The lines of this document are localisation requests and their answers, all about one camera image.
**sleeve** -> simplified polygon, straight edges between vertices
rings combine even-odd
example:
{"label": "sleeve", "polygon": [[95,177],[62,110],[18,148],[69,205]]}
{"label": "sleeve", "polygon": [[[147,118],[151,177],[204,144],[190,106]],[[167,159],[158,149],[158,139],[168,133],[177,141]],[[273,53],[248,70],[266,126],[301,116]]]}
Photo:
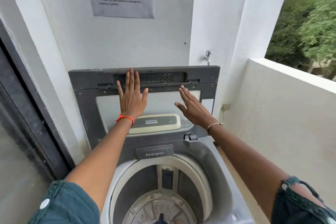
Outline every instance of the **sleeve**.
{"label": "sleeve", "polygon": [[291,185],[304,184],[319,201],[319,195],[307,183],[295,176],[282,181],[273,203],[271,224],[336,224],[336,213],[323,208],[292,190]]}
{"label": "sleeve", "polygon": [[56,181],[28,224],[99,224],[99,218],[98,206],[80,186]]}

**washing machine drum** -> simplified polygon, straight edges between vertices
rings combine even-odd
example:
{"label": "washing machine drum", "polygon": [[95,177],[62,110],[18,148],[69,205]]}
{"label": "washing machine drum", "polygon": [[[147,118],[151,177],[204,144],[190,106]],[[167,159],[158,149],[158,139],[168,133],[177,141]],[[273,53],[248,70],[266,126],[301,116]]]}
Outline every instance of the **washing machine drum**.
{"label": "washing machine drum", "polygon": [[212,210],[208,179],[191,158],[174,155],[133,163],[111,197],[112,224],[195,224]]}

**hand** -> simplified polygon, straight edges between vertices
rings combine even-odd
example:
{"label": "hand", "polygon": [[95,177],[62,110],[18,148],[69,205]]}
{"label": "hand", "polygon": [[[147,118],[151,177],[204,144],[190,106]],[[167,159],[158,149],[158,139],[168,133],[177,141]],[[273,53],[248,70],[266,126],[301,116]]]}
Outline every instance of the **hand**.
{"label": "hand", "polygon": [[175,105],[183,112],[183,115],[188,120],[203,128],[207,128],[209,125],[217,122],[210,112],[189,92],[188,89],[182,85],[179,91],[187,108],[181,103],[175,103]]}
{"label": "hand", "polygon": [[133,74],[133,69],[126,73],[125,93],[121,88],[120,82],[117,81],[120,110],[123,116],[131,117],[136,120],[144,112],[147,105],[148,88],[140,93],[140,79],[138,72]]}

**red thread bracelet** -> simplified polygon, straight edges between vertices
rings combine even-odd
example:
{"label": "red thread bracelet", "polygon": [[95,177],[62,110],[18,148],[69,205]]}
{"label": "red thread bracelet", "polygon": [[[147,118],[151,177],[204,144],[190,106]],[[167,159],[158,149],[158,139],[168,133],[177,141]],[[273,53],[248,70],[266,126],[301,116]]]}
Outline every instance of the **red thread bracelet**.
{"label": "red thread bracelet", "polygon": [[127,117],[127,116],[123,116],[122,114],[119,115],[118,119],[116,119],[115,121],[119,121],[123,118],[127,118],[130,119],[132,121],[132,126],[134,125],[134,120],[131,117]]}

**bracelet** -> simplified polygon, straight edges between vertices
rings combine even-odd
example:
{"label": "bracelet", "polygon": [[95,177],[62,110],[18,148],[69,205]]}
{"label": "bracelet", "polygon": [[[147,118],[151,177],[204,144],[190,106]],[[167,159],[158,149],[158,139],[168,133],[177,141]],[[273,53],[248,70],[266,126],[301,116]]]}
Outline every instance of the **bracelet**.
{"label": "bracelet", "polygon": [[209,129],[211,128],[211,126],[213,126],[213,125],[217,125],[217,124],[223,126],[223,124],[222,124],[221,122],[217,122],[217,123],[214,123],[214,124],[209,125],[209,126],[207,127],[207,133],[208,133],[208,135],[210,135],[210,134],[209,134]]}
{"label": "bracelet", "polygon": [[119,115],[118,119],[116,119],[115,121],[119,121],[123,118],[127,118],[130,119],[132,121],[132,126],[134,125],[134,120],[131,117],[127,117],[127,116],[123,116],[122,114]]}

